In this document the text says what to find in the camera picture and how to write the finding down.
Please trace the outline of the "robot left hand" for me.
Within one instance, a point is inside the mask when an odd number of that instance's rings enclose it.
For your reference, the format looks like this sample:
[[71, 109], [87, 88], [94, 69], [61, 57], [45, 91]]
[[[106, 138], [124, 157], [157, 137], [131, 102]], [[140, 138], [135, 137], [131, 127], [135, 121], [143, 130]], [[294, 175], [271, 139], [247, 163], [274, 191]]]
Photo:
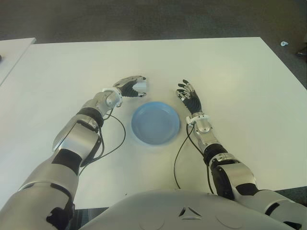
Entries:
[[139, 92], [133, 88], [137, 83], [145, 82], [146, 78], [140, 75], [123, 78], [116, 82], [113, 87], [116, 87], [124, 97], [144, 97], [145, 92]]

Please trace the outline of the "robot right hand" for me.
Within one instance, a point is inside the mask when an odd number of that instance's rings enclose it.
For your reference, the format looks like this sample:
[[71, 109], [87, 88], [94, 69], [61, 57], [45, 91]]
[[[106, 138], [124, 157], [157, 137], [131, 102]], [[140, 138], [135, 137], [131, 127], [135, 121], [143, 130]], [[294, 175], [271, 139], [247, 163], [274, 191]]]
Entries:
[[187, 80], [182, 81], [183, 83], [179, 83], [179, 89], [176, 90], [177, 97], [183, 102], [191, 115], [202, 113], [201, 101], [194, 87]]

